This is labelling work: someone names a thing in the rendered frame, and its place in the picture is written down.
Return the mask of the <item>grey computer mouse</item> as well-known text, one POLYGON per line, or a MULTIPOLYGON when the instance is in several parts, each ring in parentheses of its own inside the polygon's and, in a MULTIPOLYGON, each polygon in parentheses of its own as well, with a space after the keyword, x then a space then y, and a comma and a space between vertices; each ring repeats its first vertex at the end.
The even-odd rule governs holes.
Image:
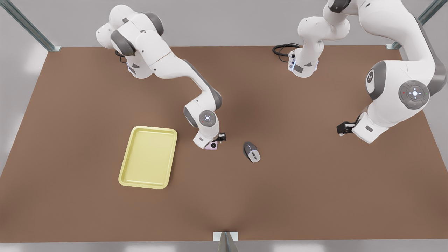
POLYGON ((243 151, 245 156, 252 162, 256 163, 260 161, 261 157, 259 154, 259 150, 252 142, 245 142, 243 144, 243 151))

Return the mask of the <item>yellow rectangular tray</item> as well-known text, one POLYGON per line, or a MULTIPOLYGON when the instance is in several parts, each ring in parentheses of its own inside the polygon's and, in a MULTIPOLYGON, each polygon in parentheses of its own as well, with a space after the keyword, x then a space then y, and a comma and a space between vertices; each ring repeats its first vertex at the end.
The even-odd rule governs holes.
POLYGON ((174 129, 134 127, 119 173, 119 183, 138 188, 166 188, 176 142, 177 132, 174 129))

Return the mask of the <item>silver frame post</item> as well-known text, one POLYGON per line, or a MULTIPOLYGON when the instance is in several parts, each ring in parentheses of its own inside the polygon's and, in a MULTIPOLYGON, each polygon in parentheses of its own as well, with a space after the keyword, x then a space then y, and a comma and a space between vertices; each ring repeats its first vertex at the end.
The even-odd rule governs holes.
MULTIPOLYGON (((448 0, 433 0, 431 4, 418 17, 414 17, 416 19, 416 23, 420 26, 423 26, 447 3, 448 0)), ((392 44, 386 44, 385 46, 387 50, 399 50, 402 47, 402 44, 394 41, 392 44)))
POLYGON ((213 232, 213 241, 219 241, 218 252, 238 252, 238 232, 213 232))
POLYGON ((43 35, 37 27, 32 24, 26 16, 10 1, 0 0, 0 6, 11 15, 30 35, 32 35, 39 43, 49 52, 60 51, 60 46, 55 46, 43 35))

